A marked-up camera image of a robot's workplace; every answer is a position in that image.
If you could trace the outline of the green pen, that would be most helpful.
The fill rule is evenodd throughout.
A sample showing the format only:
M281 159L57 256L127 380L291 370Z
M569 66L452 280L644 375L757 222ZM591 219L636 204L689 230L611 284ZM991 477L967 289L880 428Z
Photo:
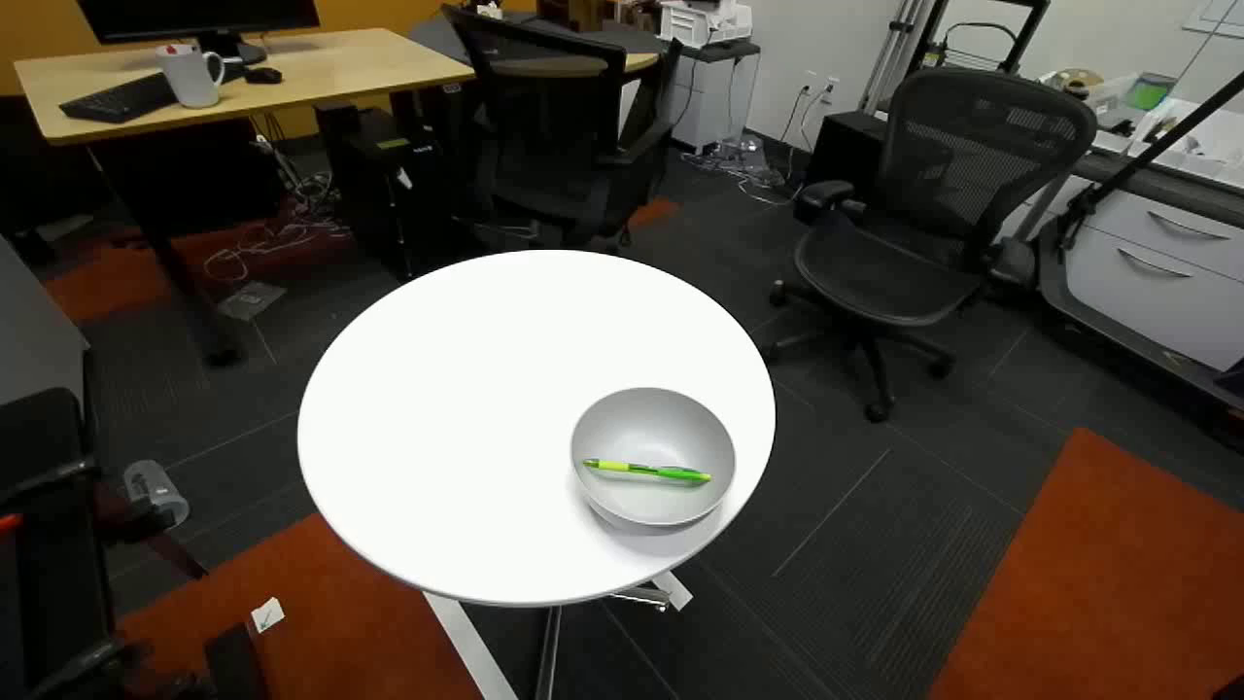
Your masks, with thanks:
M648 464L624 464L624 459L583 459L578 467L600 476L630 476L630 477L658 477L676 488L707 488L711 476L698 467L648 467Z

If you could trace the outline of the white bowl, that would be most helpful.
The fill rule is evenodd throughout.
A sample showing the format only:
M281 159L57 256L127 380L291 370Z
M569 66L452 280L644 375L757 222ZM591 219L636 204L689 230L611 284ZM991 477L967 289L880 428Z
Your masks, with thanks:
M698 467L707 488L600 476L583 459ZM578 496L608 516L644 529L679 529L707 516L736 483L736 440L723 422L676 388L617 388L600 396L571 432Z

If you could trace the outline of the black office chair at desk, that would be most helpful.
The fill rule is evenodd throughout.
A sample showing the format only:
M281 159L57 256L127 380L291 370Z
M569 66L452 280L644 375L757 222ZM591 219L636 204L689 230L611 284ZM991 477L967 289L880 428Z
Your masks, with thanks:
M446 12L479 105L474 227L491 244L621 248L674 131L676 47L630 66L624 47Z

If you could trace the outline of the white printer on cabinet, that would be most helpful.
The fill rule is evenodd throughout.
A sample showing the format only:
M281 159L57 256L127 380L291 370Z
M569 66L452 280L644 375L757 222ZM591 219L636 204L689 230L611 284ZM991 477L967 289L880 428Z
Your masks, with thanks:
M676 39L692 50L711 44L736 44L753 31L748 0L658 0L662 39Z

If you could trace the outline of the black mesh office chair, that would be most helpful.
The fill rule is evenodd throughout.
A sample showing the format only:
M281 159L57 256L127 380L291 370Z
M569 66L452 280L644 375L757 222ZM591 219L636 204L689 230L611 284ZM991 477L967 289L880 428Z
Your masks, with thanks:
M895 340L950 378L956 358L926 340L986 284L1004 260L1000 230L1091 147L1096 118L1040 83L1000 70L932 66L911 76L885 109L885 142L865 192L808 182L797 200L808 230L792 280L768 305L802 301L832 314L846 352L865 358L873 394L862 418L895 418L880 341Z

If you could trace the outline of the black computer mouse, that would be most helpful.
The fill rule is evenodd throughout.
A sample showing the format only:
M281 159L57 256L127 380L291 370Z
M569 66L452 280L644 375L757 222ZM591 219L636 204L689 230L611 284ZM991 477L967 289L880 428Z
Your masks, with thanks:
M251 70L245 70L245 83L249 83L249 87L281 87L284 76L273 70L273 66L251 66Z

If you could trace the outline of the white mug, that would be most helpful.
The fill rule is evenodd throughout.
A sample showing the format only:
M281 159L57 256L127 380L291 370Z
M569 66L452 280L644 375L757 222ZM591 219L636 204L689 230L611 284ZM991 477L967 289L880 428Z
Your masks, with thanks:
M212 50L167 47L158 70L185 109L205 109L221 100L225 64Z

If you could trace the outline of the black monitor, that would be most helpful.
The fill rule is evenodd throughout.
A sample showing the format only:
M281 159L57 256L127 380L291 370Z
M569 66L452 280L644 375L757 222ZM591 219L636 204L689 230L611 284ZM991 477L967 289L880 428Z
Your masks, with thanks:
M245 31L313 28L313 0L79 0L96 44L194 39L203 50L264 64Z

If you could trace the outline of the white drawer cabinet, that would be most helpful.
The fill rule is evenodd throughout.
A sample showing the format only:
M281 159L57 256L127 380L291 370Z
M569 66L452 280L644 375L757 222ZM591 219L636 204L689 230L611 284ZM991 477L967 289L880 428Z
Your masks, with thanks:
M1144 195L1116 195L1064 254L1068 291L1210 370L1244 358L1244 230Z

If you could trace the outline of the black keyboard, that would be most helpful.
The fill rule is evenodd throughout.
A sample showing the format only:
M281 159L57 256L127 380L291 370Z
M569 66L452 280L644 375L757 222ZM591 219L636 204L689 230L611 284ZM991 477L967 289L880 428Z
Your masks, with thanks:
M164 76L133 79L72 100L62 100L66 118L79 120L103 120L103 126L124 126L144 114L167 109L175 100L171 87Z

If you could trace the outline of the black chair at left edge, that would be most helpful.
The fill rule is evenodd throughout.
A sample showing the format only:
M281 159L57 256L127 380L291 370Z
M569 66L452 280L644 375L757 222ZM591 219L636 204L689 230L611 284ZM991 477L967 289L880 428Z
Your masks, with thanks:
M140 649L115 633L109 546L146 546L190 581L205 563L171 510L101 483L68 388L0 410L0 700L127 700Z

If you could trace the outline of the wooden desk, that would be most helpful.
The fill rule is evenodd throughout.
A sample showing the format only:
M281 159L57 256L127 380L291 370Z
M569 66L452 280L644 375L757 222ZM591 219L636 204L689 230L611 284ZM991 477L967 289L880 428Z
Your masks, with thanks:
M39 135L53 147L85 143L109 188L137 219L167 284L179 295L194 346L208 366L241 358L221 314L194 289L175 236L190 234L190 209L208 195L241 200L251 168L236 142L225 155L208 155L225 126L249 126L262 114L329 105L383 94L398 109L412 109L414 89L469 83L474 70L389 28L298 31L277 39L267 57L284 76L281 87L225 83L218 105L164 105L124 126L72 120L62 100L113 89L155 70L153 50L96 50L62 57L18 57L14 79L34 114Z

